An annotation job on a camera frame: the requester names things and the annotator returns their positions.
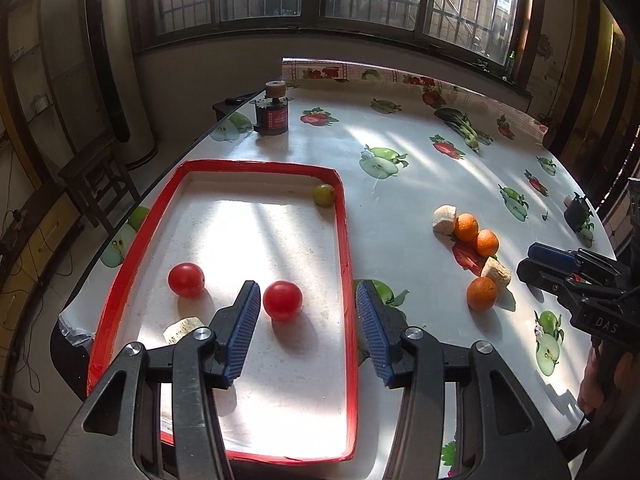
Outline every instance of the wooden chair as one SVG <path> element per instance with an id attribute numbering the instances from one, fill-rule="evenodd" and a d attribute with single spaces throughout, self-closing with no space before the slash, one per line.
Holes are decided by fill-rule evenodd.
<path id="1" fill-rule="evenodd" d="M 20 408 L 28 412 L 33 411 L 31 403 L 0 392 L 0 430 L 7 434 L 7 441 L 13 444 L 18 457 L 27 462 L 33 470 L 43 473 L 46 466 L 42 463 L 49 462 L 51 455 L 34 452 L 30 440 L 46 442 L 47 438 L 25 427 L 20 420 Z"/>
<path id="2" fill-rule="evenodd" d="M 130 193 L 135 201 L 140 200 L 140 194 L 129 172 L 115 153 L 115 143 L 116 139 L 111 134 L 103 132 L 80 150 L 58 173 L 89 222 L 94 227 L 102 224 L 109 234 L 113 234 L 114 228 L 108 214 L 122 197 Z M 88 175 L 101 170 L 107 177 L 107 184 L 102 189 L 94 189 Z M 103 208 L 100 206 L 100 200 L 111 189 L 115 191 L 115 197 Z"/>

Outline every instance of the cylindrical container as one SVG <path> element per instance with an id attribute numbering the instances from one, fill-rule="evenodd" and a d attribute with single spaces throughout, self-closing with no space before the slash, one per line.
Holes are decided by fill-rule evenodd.
<path id="1" fill-rule="evenodd" d="M 261 135 L 279 135 L 289 129 L 289 101 L 284 81 L 270 81 L 264 98 L 255 101 L 254 130 Z"/>
<path id="2" fill-rule="evenodd" d="M 578 231 L 591 216 L 591 209 L 583 197 L 575 195 L 564 211 L 564 219 L 573 231 Z"/>

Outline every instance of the red tomato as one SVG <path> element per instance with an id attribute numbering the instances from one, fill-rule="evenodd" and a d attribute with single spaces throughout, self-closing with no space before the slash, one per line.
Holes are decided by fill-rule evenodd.
<path id="1" fill-rule="evenodd" d="M 262 304 L 271 319 L 289 321 L 302 309 L 302 292 L 291 282 L 273 282 L 264 290 Z"/>
<path id="2" fill-rule="evenodd" d="M 169 288 L 183 298 L 197 298 L 204 292 L 204 272 L 196 264 L 178 264 L 169 272 Z"/>

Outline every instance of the jar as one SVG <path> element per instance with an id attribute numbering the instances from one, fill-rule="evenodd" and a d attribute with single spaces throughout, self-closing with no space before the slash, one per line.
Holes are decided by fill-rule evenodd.
<path id="1" fill-rule="evenodd" d="M 261 135 L 279 135 L 289 129 L 289 101 L 284 81 L 269 81 L 264 97 L 255 101 L 254 130 Z"/>

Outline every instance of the red tray rim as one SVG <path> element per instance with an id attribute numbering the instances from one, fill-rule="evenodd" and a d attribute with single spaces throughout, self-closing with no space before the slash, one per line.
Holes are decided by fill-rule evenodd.
<path id="1" fill-rule="evenodd" d="M 324 458 L 299 458 L 293 459 L 285 456 L 265 456 L 239 451 L 226 452 L 229 458 L 236 460 L 252 460 L 281 465 L 311 464 L 324 462 L 340 462 L 353 458 L 356 428 L 358 425 L 358 364 L 357 364 L 357 337 L 355 329 L 355 308 L 353 299 L 353 277 L 351 272 L 351 253 L 349 250 L 349 237 L 347 230 L 346 204 L 344 199 L 344 186 L 337 171 L 320 166 L 308 166 L 305 164 L 292 164 L 288 162 L 254 162 L 219 159 L 188 160 L 178 166 L 160 195 L 152 205 L 145 221 L 129 248 L 129 252 L 118 269 L 110 291 L 107 295 L 100 323 L 95 333 L 94 344 L 89 358 L 87 375 L 87 394 L 100 380 L 104 371 L 111 363 L 115 337 L 124 312 L 124 306 L 138 266 L 145 256 L 151 239 L 164 214 L 169 202 L 181 181 L 191 172 L 243 172 L 243 173 L 277 173 L 313 176 L 335 189 L 335 216 L 338 238 L 338 257 L 340 259 L 340 277 L 342 282 L 342 304 L 344 311 L 344 338 L 346 350 L 346 411 L 347 411 L 347 443 L 343 453 L 338 456 Z M 173 435 L 161 431 L 162 440 L 173 444 Z"/>

